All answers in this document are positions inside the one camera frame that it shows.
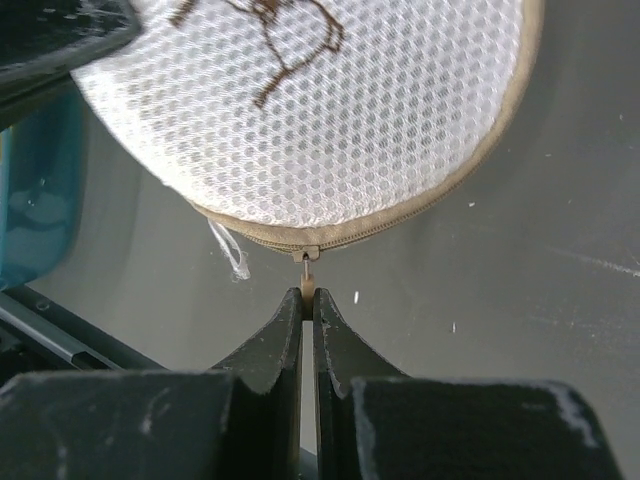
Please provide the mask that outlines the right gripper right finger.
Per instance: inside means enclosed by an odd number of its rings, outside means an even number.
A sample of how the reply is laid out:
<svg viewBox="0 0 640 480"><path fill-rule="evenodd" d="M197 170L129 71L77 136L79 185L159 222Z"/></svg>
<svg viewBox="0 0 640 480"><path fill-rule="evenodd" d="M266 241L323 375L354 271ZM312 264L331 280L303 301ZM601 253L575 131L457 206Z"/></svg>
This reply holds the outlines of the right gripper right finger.
<svg viewBox="0 0 640 480"><path fill-rule="evenodd" d="M377 476L376 432L364 390L376 379L406 373L373 349L345 321L330 292L315 290L312 335L316 392L317 466L321 479Z"/></svg>

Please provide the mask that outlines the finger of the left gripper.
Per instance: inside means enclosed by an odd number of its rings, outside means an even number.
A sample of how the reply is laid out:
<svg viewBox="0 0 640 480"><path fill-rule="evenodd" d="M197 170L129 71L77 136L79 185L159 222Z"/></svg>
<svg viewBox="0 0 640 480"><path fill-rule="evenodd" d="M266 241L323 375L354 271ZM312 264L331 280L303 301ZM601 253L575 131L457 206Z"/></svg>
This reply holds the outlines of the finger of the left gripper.
<svg viewBox="0 0 640 480"><path fill-rule="evenodd" d="M3 1L1 102L123 48L140 32L128 1Z"/></svg>

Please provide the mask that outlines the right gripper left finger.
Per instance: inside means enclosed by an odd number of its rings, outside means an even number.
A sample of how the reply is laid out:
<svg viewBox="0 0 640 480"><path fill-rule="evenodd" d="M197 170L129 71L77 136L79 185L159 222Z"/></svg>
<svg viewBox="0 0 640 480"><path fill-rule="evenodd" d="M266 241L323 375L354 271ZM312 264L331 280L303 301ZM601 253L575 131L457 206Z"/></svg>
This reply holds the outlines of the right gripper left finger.
<svg viewBox="0 0 640 480"><path fill-rule="evenodd" d="M213 479L297 479L304 305L286 291L267 323L211 370Z"/></svg>

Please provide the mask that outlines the white mesh laundry bag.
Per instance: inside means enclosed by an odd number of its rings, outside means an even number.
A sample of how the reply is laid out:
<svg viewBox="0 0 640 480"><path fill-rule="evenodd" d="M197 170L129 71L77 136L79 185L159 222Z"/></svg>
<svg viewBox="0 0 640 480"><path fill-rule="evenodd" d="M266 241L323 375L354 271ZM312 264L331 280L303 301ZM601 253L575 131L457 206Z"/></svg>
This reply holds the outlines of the white mesh laundry bag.
<svg viewBox="0 0 640 480"><path fill-rule="evenodd" d="M306 265L430 208L508 128L541 1L136 1L142 30L73 71L94 114L203 215Z"/></svg>

